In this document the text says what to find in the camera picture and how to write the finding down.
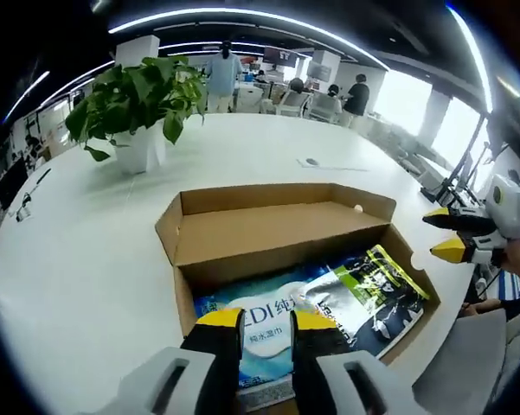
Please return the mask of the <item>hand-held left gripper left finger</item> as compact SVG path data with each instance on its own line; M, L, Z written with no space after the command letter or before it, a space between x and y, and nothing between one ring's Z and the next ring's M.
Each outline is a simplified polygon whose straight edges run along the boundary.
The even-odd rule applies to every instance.
M243 309L199 318L178 347L167 347L119 385L116 414L231 414L243 349Z

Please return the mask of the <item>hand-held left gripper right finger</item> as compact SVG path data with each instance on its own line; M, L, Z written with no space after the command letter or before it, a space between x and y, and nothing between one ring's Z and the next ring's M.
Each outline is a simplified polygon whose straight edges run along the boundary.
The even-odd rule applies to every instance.
M366 351L352 352L336 323L293 311L292 388L300 414L410 414L412 388Z

